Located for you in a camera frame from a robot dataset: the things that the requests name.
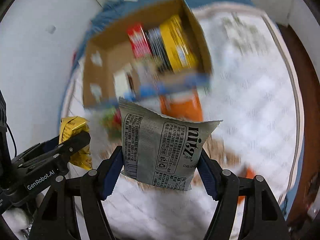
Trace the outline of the small yellow snack packet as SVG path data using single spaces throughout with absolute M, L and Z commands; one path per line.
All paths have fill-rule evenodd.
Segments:
M 61 144 L 82 131 L 89 132 L 89 126 L 85 118 L 80 116 L 62 118 L 60 124 L 59 143 Z M 91 170 L 93 166 L 89 144 L 77 152 L 72 153 L 69 162 L 85 170 Z

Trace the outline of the grey white snack packet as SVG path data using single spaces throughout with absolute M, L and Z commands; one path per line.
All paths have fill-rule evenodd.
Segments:
M 204 143 L 219 121 L 191 122 L 119 99 L 123 175 L 163 189 L 188 191 Z

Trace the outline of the red white snack packet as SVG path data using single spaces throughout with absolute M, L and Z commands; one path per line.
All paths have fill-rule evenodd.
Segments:
M 140 23 L 129 27 L 127 35 L 131 43 L 132 52 L 136 59 L 149 57 L 152 55 L 150 46 Z

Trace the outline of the orange snack packet right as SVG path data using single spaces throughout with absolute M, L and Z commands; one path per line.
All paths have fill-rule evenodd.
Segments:
M 256 173 L 250 166 L 245 166 L 240 172 L 240 176 L 243 178 L 253 179 L 256 176 Z M 238 197 L 238 205 L 240 205 L 244 200 L 244 196 Z

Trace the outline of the green fruit candy packet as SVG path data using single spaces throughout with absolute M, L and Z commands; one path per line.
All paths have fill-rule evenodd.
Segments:
M 107 132 L 110 140 L 121 139 L 120 109 L 112 107 L 103 111 L 100 123 Z

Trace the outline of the floral white table mat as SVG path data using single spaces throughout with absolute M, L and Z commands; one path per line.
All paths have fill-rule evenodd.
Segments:
M 213 57 L 206 119 L 220 119 L 213 138 L 268 182 L 276 200 L 295 183 L 304 114 L 285 42 L 261 10 L 233 2 L 196 5 Z M 217 202 L 197 181 L 188 192 L 140 188 L 120 177 L 103 202 L 118 239 L 202 239 Z

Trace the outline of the orange snack packet near box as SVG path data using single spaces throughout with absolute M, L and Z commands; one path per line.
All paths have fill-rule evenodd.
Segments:
M 194 122 L 203 121 L 202 107 L 197 90 L 159 97 L 161 113 L 172 118 Z

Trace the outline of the open cardboard milk box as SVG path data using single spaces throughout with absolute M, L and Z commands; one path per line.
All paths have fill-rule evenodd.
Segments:
M 83 103 L 115 105 L 203 87 L 212 61 L 185 0 L 162 0 L 109 24 L 85 51 Z

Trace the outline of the black striped snack bag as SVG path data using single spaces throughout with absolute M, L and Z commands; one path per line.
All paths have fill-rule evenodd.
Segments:
M 161 74 L 165 72 L 173 72 L 165 46 L 163 38 L 161 36 L 160 28 L 149 29 L 146 33 L 151 53 L 159 61 L 158 71 Z

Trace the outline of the yellow black snack bag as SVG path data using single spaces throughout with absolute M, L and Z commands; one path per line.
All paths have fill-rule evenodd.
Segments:
M 198 60 L 191 49 L 180 16 L 171 16 L 159 26 L 159 30 L 172 71 L 176 74 L 195 69 Z

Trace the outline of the white wall switch left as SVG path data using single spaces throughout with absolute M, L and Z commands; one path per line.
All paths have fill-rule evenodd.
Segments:
M 46 32 L 48 32 L 49 34 L 53 34 L 55 31 L 56 31 L 56 26 L 54 26 L 54 25 L 49 25 L 46 28 Z

